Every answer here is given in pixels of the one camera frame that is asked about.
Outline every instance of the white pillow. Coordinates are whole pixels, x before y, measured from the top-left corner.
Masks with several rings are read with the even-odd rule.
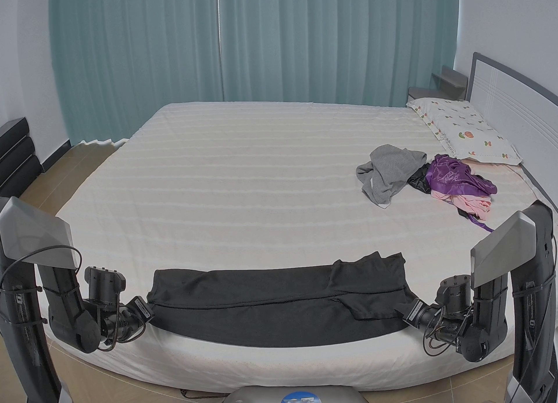
[[[455,158],[512,166],[522,161],[509,141],[491,128],[468,101],[420,98],[409,101],[407,107],[422,118]]]

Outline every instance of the pillowcase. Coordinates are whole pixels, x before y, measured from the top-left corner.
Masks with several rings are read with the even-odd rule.
[[[455,158],[512,166],[522,161],[509,141],[490,127],[468,101],[420,98],[409,101],[407,107],[422,118]]]

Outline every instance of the white bed sheet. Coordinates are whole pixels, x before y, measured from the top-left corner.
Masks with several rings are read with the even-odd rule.
[[[439,282],[470,272],[470,249],[487,235],[443,203],[406,186],[387,209],[361,192],[355,168],[381,144],[443,153],[410,109],[314,103],[186,103],[157,112],[58,213],[84,266],[121,271],[122,301],[145,296],[157,268],[279,268],[402,252],[411,290],[432,302]],[[498,186],[496,227],[536,198],[519,168],[472,164]],[[80,278],[82,290],[87,284]],[[41,296],[41,310],[47,302]],[[508,336],[485,362],[513,352]],[[111,353],[74,355],[129,377],[228,392],[245,385],[347,385],[381,390],[470,369],[449,350],[422,351],[407,328],[379,338],[303,348],[200,341],[149,326]]]

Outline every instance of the gray garment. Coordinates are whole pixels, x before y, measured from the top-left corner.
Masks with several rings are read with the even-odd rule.
[[[384,144],[370,154],[370,161],[357,168],[362,192],[372,203],[387,208],[417,169],[426,163],[426,154],[418,150]]]

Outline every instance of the bed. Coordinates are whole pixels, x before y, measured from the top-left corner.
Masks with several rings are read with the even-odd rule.
[[[526,167],[471,162],[476,173],[498,186],[487,221],[493,228],[536,198],[548,202],[558,192],[544,164],[558,161],[558,135],[547,129],[558,122],[558,98],[549,99],[540,86],[513,73],[475,54],[468,98],[516,144]],[[548,113],[544,123],[536,118],[542,116],[541,107]],[[525,143],[524,138],[517,141],[518,126],[523,126],[522,136],[530,135]],[[470,271],[471,247],[487,233],[454,207],[409,186],[387,209],[367,200],[355,168],[385,143],[422,150],[429,159],[445,152],[409,108],[170,104],[89,176],[58,216],[70,224],[84,265],[126,276],[124,302],[145,296],[158,268],[324,265],[358,260],[376,250],[383,257],[402,252],[411,290],[432,301],[442,279]],[[537,144],[549,147],[544,162],[536,154]],[[41,310],[46,314],[44,299]],[[513,353],[511,296],[506,315],[506,340],[484,362]],[[421,341],[418,330],[407,328],[345,344],[254,348],[149,326],[139,340],[107,354],[63,347],[134,379],[213,392],[246,385],[326,384],[382,390],[478,366],[452,351],[429,358]]]

